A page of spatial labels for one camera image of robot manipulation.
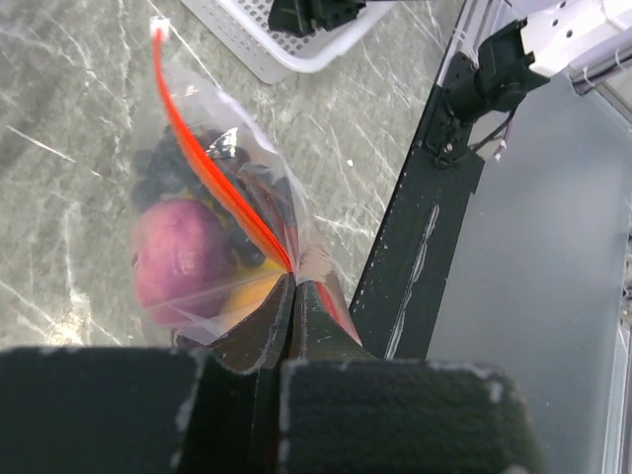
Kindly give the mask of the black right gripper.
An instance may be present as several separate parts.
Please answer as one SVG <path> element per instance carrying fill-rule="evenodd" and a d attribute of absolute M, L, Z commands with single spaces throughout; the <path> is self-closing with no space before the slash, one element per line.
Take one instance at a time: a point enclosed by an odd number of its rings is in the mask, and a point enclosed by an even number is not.
<path fill-rule="evenodd" d="M 309 36 L 354 21 L 366 3 L 356 0 L 275 0 L 268 26 L 273 32 Z"/>

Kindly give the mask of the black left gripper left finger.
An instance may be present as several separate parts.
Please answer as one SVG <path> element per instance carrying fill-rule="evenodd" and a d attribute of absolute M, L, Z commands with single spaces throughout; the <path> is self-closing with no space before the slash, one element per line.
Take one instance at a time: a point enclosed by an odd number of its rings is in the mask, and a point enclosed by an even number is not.
<path fill-rule="evenodd" d="M 264 302 L 211 344 L 209 350 L 230 371 L 275 367 L 283 353 L 294 302 L 294 277 L 282 276 Z"/>

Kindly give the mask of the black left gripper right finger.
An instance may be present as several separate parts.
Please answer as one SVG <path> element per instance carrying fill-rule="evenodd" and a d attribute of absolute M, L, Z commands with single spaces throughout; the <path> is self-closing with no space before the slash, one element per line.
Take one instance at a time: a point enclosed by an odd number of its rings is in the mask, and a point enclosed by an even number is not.
<path fill-rule="evenodd" d="M 316 283 L 300 284 L 292 309 L 290 358 L 308 360 L 375 360 L 325 309 Z"/>

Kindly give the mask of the yellow fake lemon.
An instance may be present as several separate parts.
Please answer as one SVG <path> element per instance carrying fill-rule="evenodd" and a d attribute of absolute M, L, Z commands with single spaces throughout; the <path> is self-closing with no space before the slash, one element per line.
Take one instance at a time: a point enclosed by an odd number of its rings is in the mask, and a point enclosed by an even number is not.
<path fill-rule="evenodd" d="M 235 274 L 236 285 L 231 288 L 221 314 L 227 315 L 230 320 L 243 320 L 265 301 L 283 274 L 284 269 L 270 259 L 256 268 L 239 264 Z"/>

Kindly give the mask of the red fake apple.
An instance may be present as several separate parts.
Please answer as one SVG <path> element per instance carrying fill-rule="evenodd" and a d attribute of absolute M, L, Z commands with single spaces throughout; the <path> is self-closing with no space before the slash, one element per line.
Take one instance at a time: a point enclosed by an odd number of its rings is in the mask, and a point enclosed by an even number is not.
<path fill-rule="evenodd" d="M 189 198 L 161 200 L 137 220 L 131 266 L 139 305 L 165 327 L 216 316 L 236 270 L 226 231 L 204 204 Z"/>

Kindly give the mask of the clear zip top bag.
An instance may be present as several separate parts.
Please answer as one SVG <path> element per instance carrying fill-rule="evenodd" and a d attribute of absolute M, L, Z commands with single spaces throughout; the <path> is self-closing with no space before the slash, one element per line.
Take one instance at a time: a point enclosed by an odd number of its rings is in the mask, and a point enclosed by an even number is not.
<path fill-rule="evenodd" d="M 250 319 L 284 277 L 311 283 L 350 336 L 336 265 L 305 190 L 243 107 L 165 58 L 149 22 L 152 83 L 133 157 L 130 265 L 141 320 L 176 346 L 209 346 Z"/>

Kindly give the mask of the dark fake grapes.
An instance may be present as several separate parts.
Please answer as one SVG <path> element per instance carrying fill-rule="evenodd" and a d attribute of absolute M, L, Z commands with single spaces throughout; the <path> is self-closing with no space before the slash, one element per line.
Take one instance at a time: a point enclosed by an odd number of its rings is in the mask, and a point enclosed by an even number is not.
<path fill-rule="evenodd" d="M 152 149 L 132 160 L 139 178 L 131 191 L 134 208 L 145 212 L 166 198 L 187 195 L 208 204 L 231 246 L 249 268 L 277 258 L 268 238 L 287 254 L 297 251 L 297 205 L 289 177 L 274 153 L 248 151 L 236 128 L 210 129 L 196 140 L 203 153 L 189 159 L 175 132 L 166 127 Z"/>

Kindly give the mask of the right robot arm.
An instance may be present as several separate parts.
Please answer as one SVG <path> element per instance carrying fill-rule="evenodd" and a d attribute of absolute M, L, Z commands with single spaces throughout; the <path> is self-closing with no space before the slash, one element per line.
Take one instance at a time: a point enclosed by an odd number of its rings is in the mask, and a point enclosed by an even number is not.
<path fill-rule="evenodd" d="M 532 90 L 580 56 L 631 28 L 628 1 L 562 1 L 514 20 L 479 45 L 476 57 L 453 55 L 441 100 L 424 139 L 438 168 L 454 168 L 506 129 Z M 489 112 L 506 114 L 498 128 L 470 145 L 473 125 Z"/>

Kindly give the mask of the white perforated plastic basket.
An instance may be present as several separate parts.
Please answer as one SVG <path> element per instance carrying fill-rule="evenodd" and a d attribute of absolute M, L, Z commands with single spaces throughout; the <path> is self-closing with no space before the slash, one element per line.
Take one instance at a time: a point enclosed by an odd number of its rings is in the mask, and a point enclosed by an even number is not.
<path fill-rule="evenodd" d="M 392 2 L 370 2 L 356 20 L 330 32 L 320 29 L 300 38 L 270 30 L 271 1 L 189 0 L 183 5 L 269 85 L 291 73 L 323 70 L 360 42 L 394 6 Z"/>

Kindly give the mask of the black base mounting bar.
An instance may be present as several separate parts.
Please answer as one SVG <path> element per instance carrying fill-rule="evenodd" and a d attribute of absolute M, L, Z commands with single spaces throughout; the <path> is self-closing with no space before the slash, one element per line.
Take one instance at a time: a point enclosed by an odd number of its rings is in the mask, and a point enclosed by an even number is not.
<path fill-rule="evenodd" d="M 427 135 L 445 86 L 472 69 L 461 52 L 444 60 L 355 290 L 352 318 L 377 358 L 423 358 L 430 346 L 484 162 L 467 152 L 456 167 L 439 168 Z"/>

